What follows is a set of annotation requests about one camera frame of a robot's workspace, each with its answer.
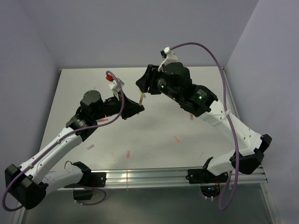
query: red cap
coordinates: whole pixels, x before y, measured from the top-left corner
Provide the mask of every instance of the red cap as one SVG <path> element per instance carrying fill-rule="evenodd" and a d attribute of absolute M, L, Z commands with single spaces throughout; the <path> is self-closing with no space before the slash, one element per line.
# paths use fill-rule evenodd
<path fill-rule="evenodd" d="M 107 75 L 106 76 L 106 79 L 109 81 L 109 82 L 112 82 L 114 80 L 114 78 L 111 76 L 111 75 Z"/>

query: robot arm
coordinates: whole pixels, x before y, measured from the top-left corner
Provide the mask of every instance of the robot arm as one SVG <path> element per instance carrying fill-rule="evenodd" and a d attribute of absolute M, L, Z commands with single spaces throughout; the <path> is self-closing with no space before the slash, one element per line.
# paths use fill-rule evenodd
<path fill-rule="evenodd" d="M 209 123 L 234 143 L 227 119 L 229 111 L 225 112 L 222 102 L 207 87 L 192 83 L 189 70 L 178 62 L 177 56 L 169 48 L 161 51 L 161 54 L 165 58 L 161 65 L 148 65 L 145 74 L 136 81 L 141 92 L 151 95 L 165 94 L 182 109 Z M 254 132 L 233 114 L 230 113 L 229 116 L 239 144 L 239 171 L 251 174 L 261 164 L 263 153 L 272 139 L 267 134 Z M 197 175 L 189 175 L 187 179 L 193 183 L 215 182 L 220 179 L 221 174 L 234 170 L 235 164 L 235 150 L 232 150 L 225 155 L 209 158 Z"/>
<path fill-rule="evenodd" d="M 118 114 L 123 100 L 125 105 L 121 113 L 123 119 L 130 118 L 144 111 L 142 105 L 131 101 L 125 95 L 122 98 L 116 81 L 112 79 L 110 81 L 109 86 L 114 94 L 113 97 L 103 102 L 98 91 L 86 92 L 80 101 L 80 107 L 77 109 L 76 114 L 66 123 L 66 127 L 62 129 L 52 142 L 20 166 L 16 167 L 11 164 L 6 168 L 5 180 L 7 187 L 16 176 L 23 172 L 11 186 L 9 193 L 26 209 L 32 209 L 37 206 L 47 194 L 56 189 L 74 183 L 81 186 L 89 186 L 93 181 L 91 170 L 81 162 L 73 163 L 67 169 L 48 173 L 69 151 L 85 141 L 97 129 L 95 127 L 82 130 L 82 128 L 96 126 L 97 120 Z M 118 79 L 118 82 L 122 87 L 124 83 L 120 79 Z M 34 163 L 50 147 L 53 148 L 37 163 Z"/>

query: wall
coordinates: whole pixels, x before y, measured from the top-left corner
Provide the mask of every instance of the wall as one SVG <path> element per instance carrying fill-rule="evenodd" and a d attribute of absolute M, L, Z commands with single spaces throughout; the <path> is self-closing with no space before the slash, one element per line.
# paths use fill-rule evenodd
<path fill-rule="evenodd" d="M 58 82 L 54 60 L 16 0 L 0 1 L 0 192 L 4 170 L 35 154 L 41 144 Z M 16 200 L 7 198 L 7 205 Z M 13 213 L 0 208 L 1 223 Z"/>
<path fill-rule="evenodd" d="M 286 224 L 299 218 L 298 9 L 298 0 L 260 0 L 227 64 L 241 119 L 273 138 L 263 165 Z"/>
<path fill-rule="evenodd" d="M 19 0 L 60 68 L 144 67 L 160 50 L 198 41 L 225 65 L 258 0 Z M 214 65 L 197 47 L 186 65 Z"/>

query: metal frame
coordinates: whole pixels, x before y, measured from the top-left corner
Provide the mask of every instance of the metal frame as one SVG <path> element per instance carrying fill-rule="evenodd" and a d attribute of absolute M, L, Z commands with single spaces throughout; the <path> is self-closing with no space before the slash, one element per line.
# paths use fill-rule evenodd
<path fill-rule="evenodd" d="M 232 112 L 239 118 L 234 99 L 227 84 L 228 100 L 232 106 Z M 132 188 L 161 188 L 161 187 L 190 187 L 190 186 L 206 186 L 210 184 L 189 184 L 186 180 L 187 170 L 201 167 L 189 168 L 156 168 L 156 169 L 124 169 L 124 170 L 93 170 L 92 172 L 105 172 L 106 184 L 105 189 L 132 189 Z M 235 172 L 231 177 L 231 182 L 235 179 Z M 263 167 L 259 166 L 251 175 L 239 173 L 238 184 L 261 184 L 265 203 L 267 205 L 271 221 L 274 224 L 281 224 L 278 211 L 274 204 L 273 197 L 269 191 L 268 181 L 264 173 Z M 63 188 L 59 190 L 74 190 L 74 188 Z M 15 212 L 13 224 L 21 224 L 24 216 L 25 208 Z"/>

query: gray floor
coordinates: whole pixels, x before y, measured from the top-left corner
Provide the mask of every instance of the gray floor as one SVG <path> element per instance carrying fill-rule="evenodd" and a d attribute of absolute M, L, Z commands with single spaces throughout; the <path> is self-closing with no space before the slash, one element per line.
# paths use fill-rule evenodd
<path fill-rule="evenodd" d="M 205 201 L 199 187 L 111 189 L 107 192 L 103 203 L 80 206 L 74 204 L 71 191 L 56 191 L 26 211 L 22 224 L 271 223 L 259 184 L 238 186 L 235 200 L 225 212 L 218 209 L 217 201 Z"/>

